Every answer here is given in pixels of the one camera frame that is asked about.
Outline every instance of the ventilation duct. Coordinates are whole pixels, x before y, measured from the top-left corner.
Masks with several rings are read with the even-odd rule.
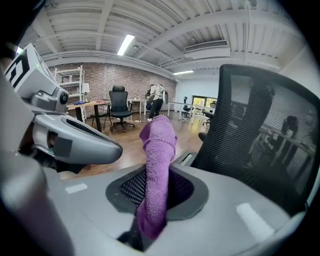
[[[203,59],[230,57],[230,47],[226,40],[198,43],[184,48],[186,58]]]

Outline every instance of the table lamp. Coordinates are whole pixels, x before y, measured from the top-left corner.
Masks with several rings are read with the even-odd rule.
[[[90,93],[90,88],[89,88],[89,84],[87,82],[82,84],[82,93],[84,94],[84,103],[88,103],[90,102],[87,99],[87,93]]]

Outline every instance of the dark pants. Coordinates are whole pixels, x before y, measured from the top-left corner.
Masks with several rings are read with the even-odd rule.
[[[159,116],[163,103],[164,101],[159,98],[153,101],[149,118],[153,118],[154,116]]]

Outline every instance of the white wall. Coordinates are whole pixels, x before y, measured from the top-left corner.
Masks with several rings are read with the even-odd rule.
[[[217,98],[219,90],[219,78],[183,79],[178,90],[176,102],[183,103],[184,97],[188,97],[187,103],[192,103],[192,95]]]
[[[308,48],[280,74],[295,80],[320,98],[320,71]]]

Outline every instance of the window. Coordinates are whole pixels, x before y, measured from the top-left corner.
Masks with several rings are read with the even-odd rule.
[[[197,106],[205,106],[210,108],[211,107],[210,104],[213,102],[217,103],[217,99],[210,98],[210,97],[203,97],[203,96],[195,96],[195,95],[192,98],[193,107],[197,105]]]

